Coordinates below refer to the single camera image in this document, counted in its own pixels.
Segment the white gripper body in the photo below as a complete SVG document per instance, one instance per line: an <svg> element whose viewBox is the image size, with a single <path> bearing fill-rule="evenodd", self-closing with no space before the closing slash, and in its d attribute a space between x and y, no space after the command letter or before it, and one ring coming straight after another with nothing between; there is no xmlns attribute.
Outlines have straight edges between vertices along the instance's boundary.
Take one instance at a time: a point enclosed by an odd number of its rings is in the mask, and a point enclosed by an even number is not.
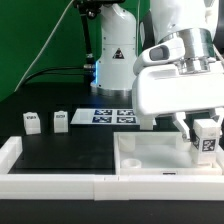
<svg viewBox="0 0 224 224"><path fill-rule="evenodd" d="M133 83L132 105L139 118L224 107L224 67L215 62L210 72L190 75L174 64L147 67Z"/></svg>

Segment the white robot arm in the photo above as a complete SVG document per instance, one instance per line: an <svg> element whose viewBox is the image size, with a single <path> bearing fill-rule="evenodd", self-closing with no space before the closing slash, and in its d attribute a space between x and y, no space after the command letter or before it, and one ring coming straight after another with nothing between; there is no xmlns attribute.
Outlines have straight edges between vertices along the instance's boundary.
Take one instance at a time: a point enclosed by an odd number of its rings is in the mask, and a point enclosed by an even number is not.
<svg viewBox="0 0 224 224"><path fill-rule="evenodd" d="M134 19L116 4L101 12L102 54L91 87L130 92L140 128L172 116L185 139L188 113L224 121L224 0L150 0L139 24L142 53L134 53Z"/></svg>

